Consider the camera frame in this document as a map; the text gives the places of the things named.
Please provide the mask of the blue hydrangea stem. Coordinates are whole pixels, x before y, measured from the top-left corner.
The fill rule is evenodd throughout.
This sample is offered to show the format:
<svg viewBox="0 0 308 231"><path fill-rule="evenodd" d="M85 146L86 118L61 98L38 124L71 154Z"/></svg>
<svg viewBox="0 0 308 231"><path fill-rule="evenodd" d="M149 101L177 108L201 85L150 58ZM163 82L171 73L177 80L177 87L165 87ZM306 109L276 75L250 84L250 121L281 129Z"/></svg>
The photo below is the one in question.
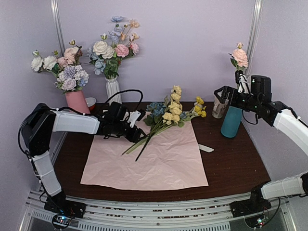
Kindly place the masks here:
<svg viewBox="0 0 308 231"><path fill-rule="evenodd" d="M147 111L149 111L150 114L144 119L144 122L147 126L150 127L150 132L147 135L143 148L141 149L140 153L135 159L136 162L138 161L141 154L145 150L150 139L154 135L157 135L159 132L164 131L167 128L171 127L171 125L168 125L167 122L163 119L163 115L165 114L166 109L167 106L164 103L153 102L147 105Z"/></svg>

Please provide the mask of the cream yellow rose stem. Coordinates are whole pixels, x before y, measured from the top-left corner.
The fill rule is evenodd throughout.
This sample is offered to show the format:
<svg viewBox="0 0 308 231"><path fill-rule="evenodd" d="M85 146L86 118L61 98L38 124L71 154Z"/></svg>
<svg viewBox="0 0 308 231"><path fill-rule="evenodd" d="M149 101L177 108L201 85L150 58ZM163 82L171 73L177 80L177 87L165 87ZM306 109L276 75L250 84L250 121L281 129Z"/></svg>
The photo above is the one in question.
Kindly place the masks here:
<svg viewBox="0 0 308 231"><path fill-rule="evenodd" d="M180 103L181 93L181 87L179 85L175 85L171 90L171 94L166 96L162 102L167 106L166 112L163 115L163 119L167 122L168 125L177 126L180 121L180 114L183 112L182 105ZM122 154L129 154L139 146L144 146L147 135L145 135L145 138L143 138L141 141L126 149Z"/></svg>

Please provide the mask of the cream printed ribbon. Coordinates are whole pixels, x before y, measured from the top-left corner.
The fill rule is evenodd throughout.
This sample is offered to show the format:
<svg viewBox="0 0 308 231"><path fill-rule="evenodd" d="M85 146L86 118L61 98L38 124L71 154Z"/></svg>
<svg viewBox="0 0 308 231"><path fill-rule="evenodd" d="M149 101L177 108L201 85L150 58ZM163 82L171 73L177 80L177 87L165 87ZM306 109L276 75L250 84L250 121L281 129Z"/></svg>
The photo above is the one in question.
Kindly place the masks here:
<svg viewBox="0 0 308 231"><path fill-rule="evenodd" d="M214 151L213 148L210 148L208 146L202 145L202 144L198 144L198 147L201 151L207 152L207 153L211 153Z"/></svg>

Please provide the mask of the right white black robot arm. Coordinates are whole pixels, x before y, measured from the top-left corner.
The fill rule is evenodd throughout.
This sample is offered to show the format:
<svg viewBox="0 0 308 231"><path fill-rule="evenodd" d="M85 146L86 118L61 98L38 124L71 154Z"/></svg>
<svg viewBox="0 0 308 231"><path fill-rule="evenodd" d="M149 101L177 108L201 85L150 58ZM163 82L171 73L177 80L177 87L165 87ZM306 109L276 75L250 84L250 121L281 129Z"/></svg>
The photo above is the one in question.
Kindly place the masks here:
<svg viewBox="0 0 308 231"><path fill-rule="evenodd" d="M244 125L270 174L269 181L251 189L248 199L230 204L232 216L264 212L274 200L307 199L308 126L292 107L272 99L271 79L236 71L235 87L223 86L214 95L228 106L221 134L234 138Z"/></svg>

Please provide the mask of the pink peony stem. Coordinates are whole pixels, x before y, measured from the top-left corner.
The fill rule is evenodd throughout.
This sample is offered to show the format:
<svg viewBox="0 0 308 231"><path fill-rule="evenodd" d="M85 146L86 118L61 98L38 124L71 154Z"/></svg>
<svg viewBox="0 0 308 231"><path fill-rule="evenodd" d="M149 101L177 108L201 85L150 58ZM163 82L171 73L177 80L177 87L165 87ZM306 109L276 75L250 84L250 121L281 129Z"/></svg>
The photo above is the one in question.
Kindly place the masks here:
<svg viewBox="0 0 308 231"><path fill-rule="evenodd" d="M248 67L248 57L246 52L243 50L243 44L238 42L236 49L229 53L231 56L231 64L235 67L235 82L239 84L240 74L243 74Z"/></svg>

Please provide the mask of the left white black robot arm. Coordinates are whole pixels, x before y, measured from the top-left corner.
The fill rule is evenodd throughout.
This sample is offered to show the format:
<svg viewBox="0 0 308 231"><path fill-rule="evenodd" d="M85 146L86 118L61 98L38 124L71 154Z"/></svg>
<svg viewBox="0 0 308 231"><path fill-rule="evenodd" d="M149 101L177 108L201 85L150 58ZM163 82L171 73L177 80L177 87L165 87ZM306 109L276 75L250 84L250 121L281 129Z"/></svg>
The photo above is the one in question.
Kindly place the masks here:
<svg viewBox="0 0 308 231"><path fill-rule="evenodd" d="M145 116L143 109L131 112L123 104L113 102L108 110L100 114L87 114L70 107L50 108L39 103L20 125L18 142L24 142L27 156L35 176L47 196L44 209L63 217L83 218L86 205L66 198L57 179L50 157L50 143L53 133L76 132L108 138L126 138L137 143L146 136L136 126Z"/></svg>

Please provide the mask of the pink wrapping paper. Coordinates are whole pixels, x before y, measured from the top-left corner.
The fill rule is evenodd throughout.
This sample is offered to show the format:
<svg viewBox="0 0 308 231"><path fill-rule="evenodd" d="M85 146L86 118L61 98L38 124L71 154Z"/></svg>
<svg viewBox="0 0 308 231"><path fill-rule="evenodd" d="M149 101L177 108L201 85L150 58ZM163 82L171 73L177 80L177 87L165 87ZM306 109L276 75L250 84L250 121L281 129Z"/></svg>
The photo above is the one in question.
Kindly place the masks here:
<svg viewBox="0 0 308 231"><path fill-rule="evenodd" d="M164 191L208 186L198 142L191 122L155 135L146 148L124 137L95 136L81 184L120 190Z"/></svg>

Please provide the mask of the small yellow flower stem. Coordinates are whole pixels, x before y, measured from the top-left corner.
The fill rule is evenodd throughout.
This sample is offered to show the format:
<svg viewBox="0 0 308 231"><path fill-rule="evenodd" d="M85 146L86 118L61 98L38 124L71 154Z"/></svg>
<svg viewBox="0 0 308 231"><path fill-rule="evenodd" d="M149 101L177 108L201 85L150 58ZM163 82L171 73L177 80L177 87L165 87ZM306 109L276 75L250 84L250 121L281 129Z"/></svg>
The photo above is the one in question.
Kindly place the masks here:
<svg viewBox="0 0 308 231"><path fill-rule="evenodd" d="M193 108L180 114L180 121L178 123L178 126L183 127L185 122L191 121L195 117L205 118L207 116L205 109L206 106L204 100L201 97L197 96Z"/></svg>

